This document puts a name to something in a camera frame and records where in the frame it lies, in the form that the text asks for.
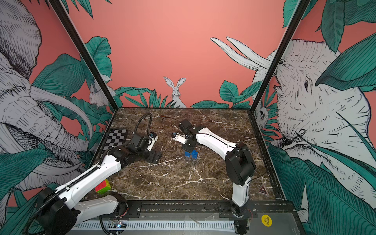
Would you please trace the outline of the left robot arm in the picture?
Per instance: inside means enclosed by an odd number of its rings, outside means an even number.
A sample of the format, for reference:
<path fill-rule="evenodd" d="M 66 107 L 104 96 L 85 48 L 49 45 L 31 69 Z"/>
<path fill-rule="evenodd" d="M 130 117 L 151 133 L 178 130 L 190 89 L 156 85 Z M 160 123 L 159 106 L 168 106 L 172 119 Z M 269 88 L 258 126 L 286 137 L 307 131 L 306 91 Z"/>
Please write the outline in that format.
<path fill-rule="evenodd" d="M 125 203 L 121 196 L 110 195 L 103 202 L 88 201 L 83 207 L 79 206 L 79 202 L 92 189 L 126 166 L 141 160 L 156 164 L 161 156 L 161 152 L 153 149 L 133 151 L 129 147 L 118 146 L 108 150 L 100 162 L 78 177 L 54 190 L 46 188 L 39 192 L 36 211 L 26 222 L 22 233 L 28 235 L 30 226 L 37 221 L 43 228 L 41 235 L 65 235 L 80 222 L 113 213 L 120 202 Z"/>

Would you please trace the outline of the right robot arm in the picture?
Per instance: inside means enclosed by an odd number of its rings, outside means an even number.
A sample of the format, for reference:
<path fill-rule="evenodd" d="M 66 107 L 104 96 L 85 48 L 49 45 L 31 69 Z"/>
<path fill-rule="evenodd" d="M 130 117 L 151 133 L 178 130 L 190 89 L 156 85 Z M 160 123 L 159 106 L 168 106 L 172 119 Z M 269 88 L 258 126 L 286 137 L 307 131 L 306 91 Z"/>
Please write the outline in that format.
<path fill-rule="evenodd" d="M 217 153 L 226 165 L 226 172 L 233 183 L 231 210 L 234 216 L 240 218 L 246 214 L 246 204 L 249 201 L 249 187 L 256 170 L 256 164 L 250 149 L 245 143 L 233 143 L 213 133 L 202 125 L 193 125 L 187 119 L 179 123 L 183 132 L 171 134 L 173 140 L 180 142 L 182 148 L 193 153 L 197 144 L 206 146 Z"/>

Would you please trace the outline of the long blue lego brick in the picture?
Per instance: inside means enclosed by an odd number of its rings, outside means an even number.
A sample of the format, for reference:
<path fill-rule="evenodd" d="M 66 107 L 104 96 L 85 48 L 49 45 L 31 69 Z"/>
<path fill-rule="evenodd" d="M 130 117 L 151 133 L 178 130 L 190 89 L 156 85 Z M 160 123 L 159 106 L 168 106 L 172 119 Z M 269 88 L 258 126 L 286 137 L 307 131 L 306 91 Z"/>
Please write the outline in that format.
<path fill-rule="evenodd" d="M 192 153 L 185 151 L 185 156 L 187 158 L 198 159 L 198 152 L 196 150 L 193 150 Z"/>

